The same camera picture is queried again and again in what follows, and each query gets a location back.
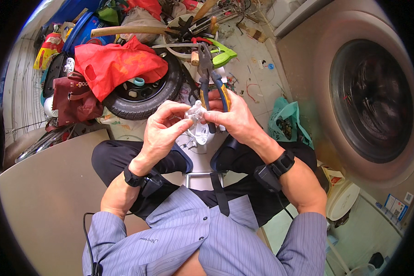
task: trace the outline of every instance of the label sticker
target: label sticker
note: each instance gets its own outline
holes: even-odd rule
[[[402,220],[403,216],[408,210],[408,206],[403,204],[397,198],[393,197],[391,194],[388,194],[388,198],[385,202],[385,207],[395,216],[399,221]]]
[[[414,195],[407,192],[404,201],[408,204],[411,204],[413,197]]]

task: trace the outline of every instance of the knee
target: knee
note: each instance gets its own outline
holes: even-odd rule
[[[113,147],[109,141],[99,143],[92,152],[92,167],[95,171],[99,171],[102,166],[105,166],[110,148]]]

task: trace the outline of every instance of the right hand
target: right hand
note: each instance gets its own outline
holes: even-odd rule
[[[253,117],[252,112],[243,98],[228,90],[231,101],[229,112],[224,112],[221,96],[218,90],[208,93],[210,109],[204,114],[204,119],[215,124],[222,124],[228,133],[239,143],[252,147],[254,138],[265,134]]]

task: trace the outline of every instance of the tire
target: tire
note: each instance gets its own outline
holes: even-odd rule
[[[155,113],[161,103],[166,100],[173,101],[178,96],[183,77],[181,64],[178,59],[167,50],[160,48],[154,50],[157,55],[165,52],[166,56],[164,57],[164,60],[169,65],[166,75],[161,79],[163,80],[167,78],[165,83],[162,85],[162,88],[157,94],[143,100],[142,102],[135,102],[122,98],[115,93],[114,90],[103,100],[103,105],[114,115],[126,120],[144,120]]]

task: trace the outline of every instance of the red wire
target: red wire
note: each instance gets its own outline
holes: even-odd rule
[[[250,93],[248,92],[248,87],[250,86],[250,85],[257,85],[256,83],[251,83],[251,84],[247,84],[248,83],[248,80],[245,82],[245,84],[247,85],[247,95],[250,97],[250,98],[252,98],[252,100],[254,101],[254,102],[257,102],[256,100],[255,100],[255,98],[253,98],[251,95],[250,95]]]

